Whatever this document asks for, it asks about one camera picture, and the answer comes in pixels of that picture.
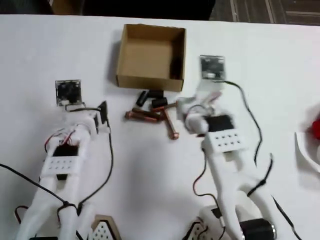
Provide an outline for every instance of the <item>screw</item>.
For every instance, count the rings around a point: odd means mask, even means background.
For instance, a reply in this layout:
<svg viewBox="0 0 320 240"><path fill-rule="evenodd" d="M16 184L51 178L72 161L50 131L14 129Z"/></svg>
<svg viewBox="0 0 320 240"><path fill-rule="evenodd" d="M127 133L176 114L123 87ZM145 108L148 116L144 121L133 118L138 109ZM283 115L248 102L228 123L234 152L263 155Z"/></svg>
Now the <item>screw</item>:
<svg viewBox="0 0 320 240"><path fill-rule="evenodd" d="M125 118L126 119L137 119L137 120L142 120L144 122L149 122L149 123L157 123L158 120L152 117L144 116L142 114L132 112L132 111L127 111L125 113Z"/></svg>
<svg viewBox="0 0 320 240"><path fill-rule="evenodd" d="M161 111L163 111L165 109L175 108L176 106L177 106L177 102L174 102L174 103L171 103L171 104L168 104L168 105L165 105L165 106L151 108L151 112L158 113L158 112L161 112Z"/></svg>
<svg viewBox="0 0 320 240"><path fill-rule="evenodd" d="M172 140L177 140L179 138L179 133L176 132L174 125L172 124L172 121L169 117L169 114L166 109L163 110L164 120L166 121L169 129L169 137Z"/></svg>
<svg viewBox="0 0 320 240"><path fill-rule="evenodd" d="M136 108L136 107L132 108L131 111L136 113L136 114L140 114L140 115L144 115L146 117L152 118L152 119L156 119L159 122L163 120L163 117L160 114L156 113L156 112L144 111L144 110L142 110L140 108Z"/></svg>

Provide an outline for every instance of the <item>cardboard box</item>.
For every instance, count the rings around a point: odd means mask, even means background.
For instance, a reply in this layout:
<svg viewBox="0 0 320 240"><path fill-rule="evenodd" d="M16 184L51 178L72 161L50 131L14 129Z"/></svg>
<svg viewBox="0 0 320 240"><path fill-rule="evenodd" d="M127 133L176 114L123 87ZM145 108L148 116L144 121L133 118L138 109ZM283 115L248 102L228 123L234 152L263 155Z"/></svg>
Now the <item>cardboard box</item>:
<svg viewBox="0 0 320 240"><path fill-rule="evenodd" d="M180 92L184 84L186 29L124 25L116 79L119 87Z"/></svg>

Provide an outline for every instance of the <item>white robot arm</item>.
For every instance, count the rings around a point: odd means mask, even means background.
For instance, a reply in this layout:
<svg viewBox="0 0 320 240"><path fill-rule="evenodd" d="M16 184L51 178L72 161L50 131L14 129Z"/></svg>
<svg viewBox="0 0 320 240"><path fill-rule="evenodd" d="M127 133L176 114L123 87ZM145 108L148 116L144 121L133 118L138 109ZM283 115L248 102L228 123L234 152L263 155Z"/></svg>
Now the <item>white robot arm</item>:
<svg viewBox="0 0 320 240"><path fill-rule="evenodd" d="M230 114L219 112L217 106L212 105L219 96L220 93L216 92L209 94L204 101L197 97L180 98L177 101L177 115L186 129L191 134L204 137L201 148L217 190L218 206L205 207L200 211L203 232L207 232L209 239L218 239L219 236L219 239L232 240L293 239L292 232L288 231L288 223L282 216L283 210L279 211L278 203L267 186L261 184L264 177L258 173L254 161L250 159L241 131L236 128ZM230 167L230 161L235 162L236 171ZM238 191L244 192L255 203L260 217L240 221L242 213L237 206ZM242 209L249 216L257 215L256 212L250 212L254 208ZM221 235L222 231L217 231L217 219L226 234ZM199 239L199 231L193 234L186 239Z"/></svg>

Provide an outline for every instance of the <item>black cable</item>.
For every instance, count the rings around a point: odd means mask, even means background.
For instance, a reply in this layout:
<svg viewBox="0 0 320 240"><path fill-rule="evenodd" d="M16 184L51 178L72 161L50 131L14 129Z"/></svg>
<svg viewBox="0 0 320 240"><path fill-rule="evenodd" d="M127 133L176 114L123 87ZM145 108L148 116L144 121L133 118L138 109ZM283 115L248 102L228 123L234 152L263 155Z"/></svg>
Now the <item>black cable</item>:
<svg viewBox="0 0 320 240"><path fill-rule="evenodd" d="M231 82L231 81L224 81L226 84L229 84L229 85L232 85L232 86L235 86L237 87L240 92L241 92L241 96L242 96L242 100L243 100L243 103L245 105L245 108L247 109L247 111L249 112L250 116L252 117L255 125L256 125L256 128L258 129L258 132L259 132L259 143L255 149L255 153L254 153L254 163L255 165L257 165L257 156L258 156L258 152L259 152L259 149L260 149L260 146L263 142L263 136L262 136L262 131L261 131L261 128L255 118L255 116L253 115L253 113L251 112L250 108L249 108L249 105L247 103L247 100L246 100L246 96L245 96L245 92L244 90L236 83L234 82ZM297 234L296 232L296 229L295 229L295 226L293 224L293 222L291 221L291 219L288 217L288 215L285 213L285 211L282 209L282 207L279 205L279 203L276 201L276 199L273 197L273 200L275 202L275 205L276 205L276 208L279 210L279 212L282 214L282 216L285 218L285 220L287 221L287 223L291 226L291 229L292 229L292 232L293 234L296 236L297 239L299 240L302 240L301 237Z"/></svg>
<svg viewBox="0 0 320 240"><path fill-rule="evenodd" d="M196 238L196 240L200 240L201 235L204 234L204 233L206 233L208 230L209 230L209 227L206 226L206 228L205 228L202 232L199 233L199 235L198 235L198 237Z"/></svg>
<svg viewBox="0 0 320 240"><path fill-rule="evenodd" d="M61 197L59 197L57 194L55 194L54 192L52 192L52 191L50 191L49 189L41 186L39 183L31 180L29 177L27 177L27 176L23 175L22 173L14 170L13 168L11 168L11 167L9 167L9 166L7 166L7 165L4 165L4 164L2 164L2 163L0 163L0 167L2 167L2 168L4 168L4 169L8 169L10 172L18 175L19 177L27 180L29 183L31 183L31 184L35 185L36 187L38 187L38 188L46 191L47 193L51 194L51 195L54 196L55 198L59 199L61 202L64 202L64 201L65 201L65 200L63 200Z"/></svg>
<svg viewBox="0 0 320 240"><path fill-rule="evenodd" d="M218 240L221 240L223 238L223 236L225 235L225 232L226 232L226 227L224 226L223 230L222 230L222 233L221 233L221 235L220 235Z"/></svg>
<svg viewBox="0 0 320 240"><path fill-rule="evenodd" d="M243 100L243 103L244 103L244 106L246 108L246 110L248 111L248 113L250 114L252 120L254 121L254 124L256 125L256 128L258 129L258 132L259 132L259 142L258 142L258 145L256 146L256 149L255 149L255 153L254 153L254 163L255 165L257 165L257 157L258 157L258 152L259 152L259 149L260 149L260 146L263 142L263 136L262 136L262 131L261 131L261 128L254 116L254 114L251 112L250 108L249 108L249 105L248 105L248 102L247 102L247 99L246 99L246 95L245 95L245 92L244 90L236 83L232 82L232 81L224 81L226 84L229 84L229 85L232 85L234 87L237 87L239 90L240 90L240 93L241 93L241 97L242 97L242 100Z"/></svg>
<svg viewBox="0 0 320 240"><path fill-rule="evenodd" d="M97 107L81 107L73 110L67 110L67 112L72 113L72 112L81 112L81 111L98 111L101 112L100 108Z"/></svg>
<svg viewBox="0 0 320 240"><path fill-rule="evenodd" d="M298 235L298 233L296 232L295 229L295 225L293 224L293 222L291 221L291 219L288 217L288 215L285 213L285 211L282 209L282 207L280 206L280 204L277 202L277 200L272 197L274 200L274 203L276 205L276 208L280 211L280 213L282 214L282 216L285 218L285 220L288 222L288 224L290 225L293 234L295 235L295 237L299 240L302 240L301 237Z"/></svg>
<svg viewBox="0 0 320 240"><path fill-rule="evenodd" d="M191 224L191 226L190 226L189 230L187 231L186 235L182 238L182 240L187 240L187 239L189 238L189 236L190 236L190 234L191 234L191 232L192 232L192 229L194 228L194 226L195 226L196 224L201 224L201 222L199 222L199 221L194 221L194 222Z"/></svg>
<svg viewBox="0 0 320 240"><path fill-rule="evenodd" d="M264 176L264 178L254 187L252 188L248 193L247 193L247 197L249 198L258 188L262 187L263 185L265 185L267 183L267 178L269 177L269 174L271 172L271 169L273 167L274 164L274 158L272 153L270 153L270 165L269 168Z"/></svg>
<svg viewBox="0 0 320 240"><path fill-rule="evenodd" d="M75 232L75 235L77 236L77 238L79 240L84 240L83 237L80 235L80 233L78 231Z"/></svg>
<svg viewBox="0 0 320 240"><path fill-rule="evenodd" d="M112 138L111 138L111 127L110 127L110 123L109 123L109 119L108 116L106 117L106 125L108 126L110 132L109 132L109 147L110 147L110 154L111 154L111 166L110 166L110 171L108 176L106 177L106 180L101 184L101 186L99 186L93 193L91 193L89 196L87 196L86 198L84 198L83 200L80 201L79 205L78 205L78 211L81 212L83 204L90 199L91 197L93 197L97 192L99 192L109 181L113 168L114 168L114 149L112 146Z"/></svg>
<svg viewBox="0 0 320 240"><path fill-rule="evenodd" d="M206 153L203 151L204 154L204 167L202 172L200 173L200 175L194 180L193 184L192 184L192 189L193 189L193 193L198 196L198 197L203 197L203 196L210 196L213 198L217 208L219 208L218 206L218 201L217 198L212 194L212 193L203 193L203 194L198 194L196 191L196 183L199 181L200 178L202 178L202 176L205 174L206 169L207 169L207 158L206 158Z"/></svg>
<svg viewBox="0 0 320 240"><path fill-rule="evenodd" d="M70 206L74 206L75 209L77 209L76 205L74 205L73 203L69 203L68 201L65 201L63 198L59 197L59 196L58 196L57 194L55 194L54 192L52 192L52 191L50 191L49 189L41 186L39 183L31 180L29 177L27 177L27 176L23 175L22 173L14 170L13 168L11 168L11 167L9 167L9 166L7 166L7 165L4 165L4 164L2 164L2 163L0 163L0 167L9 170L10 172L18 175L19 177L23 178L24 180L28 181L29 183L35 185L36 187L42 189L43 191L51 194L52 196L54 196L55 198L57 198L58 200L60 200L60 201L63 203L63 205L62 205L62 207L58 208L58 211L57 211L58 218L59 218L59 211L61 210L61 208L64 209L64 208L67 208L67 207L70 207Z"/></svg>
<svg viewBox="0 0 320 240"><path fill-rule="evenodd" d="M21 218L19 216L19 213L18 213L18 209L28 209L29 207L27 206L24 206L24 205L20 205L20 206L17 206L14 210L14 216L16 218L16 220L18 221L19 224L21 224Z"/></svg>

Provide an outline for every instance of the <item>table surface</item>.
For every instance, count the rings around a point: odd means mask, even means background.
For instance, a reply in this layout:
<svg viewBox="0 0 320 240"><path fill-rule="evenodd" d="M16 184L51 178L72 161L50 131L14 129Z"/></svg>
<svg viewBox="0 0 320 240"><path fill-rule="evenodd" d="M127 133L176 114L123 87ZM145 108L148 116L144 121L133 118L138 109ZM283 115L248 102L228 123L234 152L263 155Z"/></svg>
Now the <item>table surface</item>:
<svg viewBox="0 0 320 240"><path fill-rule="evenodd" d="M181 93L166 93L171 100L194 93L200 55L225 56L227 79L243 87L263 131L259 170L265 173L272 152L270 191L302 239L317 238L320 177L301 160L295 141L295 131L305 129L320 110L316 26L1 15L1 162L38 179L46 156L44 141L62 112L56 107L55 80L81 79L87 106L107 100L112 128L114 172L92 199L98 212L113 216L125 240L182 238L200 208L213 203L192 192L204 164L201 139L189 135L177 120L177 141L168 139L164 124L123 120L140 90L118 88L115 68L124 24L138 23L187 29L185 83ZM226 86L220 104L234 114L253 157L258 133L239 91ZM170 114L176 119L174 110ZM100 138L98 151L83 170L82 197L109 171L108 141ZM5 169L0 169L0 182L0 238L12 239L18 228L14 208L30 205L36 188ZM197 188L216 193L210 171Z"/></svg>

